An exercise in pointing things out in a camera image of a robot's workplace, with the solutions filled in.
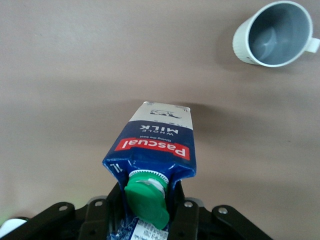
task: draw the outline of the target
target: blue milk carton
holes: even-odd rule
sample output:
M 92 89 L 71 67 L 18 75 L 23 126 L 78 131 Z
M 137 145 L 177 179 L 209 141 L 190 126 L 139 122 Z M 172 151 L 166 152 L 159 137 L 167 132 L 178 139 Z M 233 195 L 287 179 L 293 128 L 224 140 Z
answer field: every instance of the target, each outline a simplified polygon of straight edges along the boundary
M 125 206 L 163 229 L 175 185 L 196 174 L 190 108 L 144 102 L 103 160 L 118 180 Z

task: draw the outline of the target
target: barcode label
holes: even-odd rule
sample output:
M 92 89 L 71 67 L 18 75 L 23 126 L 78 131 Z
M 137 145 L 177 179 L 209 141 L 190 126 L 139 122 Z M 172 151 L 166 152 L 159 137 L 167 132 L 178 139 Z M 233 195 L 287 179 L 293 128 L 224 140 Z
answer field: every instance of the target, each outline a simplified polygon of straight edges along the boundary
M 168 232 L 159 230 L 150 223 L 139 220 L 130 240 L 167 240 Z

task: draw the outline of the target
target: mug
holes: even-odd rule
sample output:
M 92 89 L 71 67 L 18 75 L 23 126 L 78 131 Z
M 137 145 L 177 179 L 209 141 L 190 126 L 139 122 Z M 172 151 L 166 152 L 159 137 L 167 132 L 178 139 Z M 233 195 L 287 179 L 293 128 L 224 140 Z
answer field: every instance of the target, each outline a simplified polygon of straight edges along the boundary
M 320 39 L 312 35 L 312 19 L 303 6 L 293 1 L 276 1 L 239 26 L 232 47 L 245 63 L 282 67 L 305 51 L 317 52 Z

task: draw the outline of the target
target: mug rim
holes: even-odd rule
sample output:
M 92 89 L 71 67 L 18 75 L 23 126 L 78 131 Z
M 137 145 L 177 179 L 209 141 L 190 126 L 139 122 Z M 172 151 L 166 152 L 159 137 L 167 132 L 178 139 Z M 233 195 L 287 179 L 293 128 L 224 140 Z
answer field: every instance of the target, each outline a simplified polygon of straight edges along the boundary
M 294 5 L 296 7 L 298 7 L 303 13 L 304 15 L 306 16 L 306 18 L 308 19 L 308 22 L 309 22 L 309 36 L 307 38 L 307 41 L 305 41 L 305 44 L 304 44 L 304 47 L 301 48 L 300 52 L 297 53 L 294 57 L 292 57 L 290 60 L 286 61 L 286 62 L 283 62 L 283 63 L 280 63 L 280 64 L 267 64 L 267 63 L 264 63 L 260 60 L 258 60 L 252 53 L 251 51 L 251 48 L 250 48 L 250 45 L 249 45 L 249 35 L 250 35 L 250 31 L 251 31 L 251 28 L 254 24 L 254 22 L 257 20 L 257 18 L 264 12 L 266 11 L 267 9 L 275 6 L 275 5 L 279 5 L 279 4 L 289 4 L 289 5 Z M 306 48 L 308 46 L 308 43 L 310 42 L 310 39 L 312 38 L 313 36 L 313 22 L 312 22 L 312 19 L 311 19 L 311 16 L 309 14 L 309 12 L 299 3 L 296 3 L 294 1 L 289 1 L 289 0 L 281 0 L 281 1 L 274 1 L 274 2 L 271 2 L 269 3 L 268 5 L 265 5 L 264 7 L 262 7 L 260 10 L 258 10 L 251 18 L 250 18 L 250 22 L 248 23 L 248 29 L 247 31 L 245 32 L 245 45 L 248 49 L 248 53 L 250 55 L 250 57 L 256 61 L 257 64 L 259 65 L 262 65 L 262 66 L 265 66 L 265 67 L 282 67 L 282 66 L 285 66 L 287 64 L 290 64 L 292 63 L 293 61 L 295 61 L 297 58 L 299 58 L 305 51 L 306 51 Z

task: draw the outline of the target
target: red label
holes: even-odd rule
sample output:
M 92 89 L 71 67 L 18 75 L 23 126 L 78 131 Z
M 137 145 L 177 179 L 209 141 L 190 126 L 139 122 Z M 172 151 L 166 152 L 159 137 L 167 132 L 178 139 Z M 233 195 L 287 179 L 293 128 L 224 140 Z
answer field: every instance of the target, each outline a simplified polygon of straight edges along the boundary
M 166 141 L 153 140 L 148 138 L 125 138 L 122 139 L 118 146 L 116 146 L 116 151 L 129 150 L 131 148 L 142 148 L 151 149 L 162 152 L 172 153 L 173 155 L 190 160 L 190 152 L 187 146 L 181 145 L 179 143 L 170 143 Z

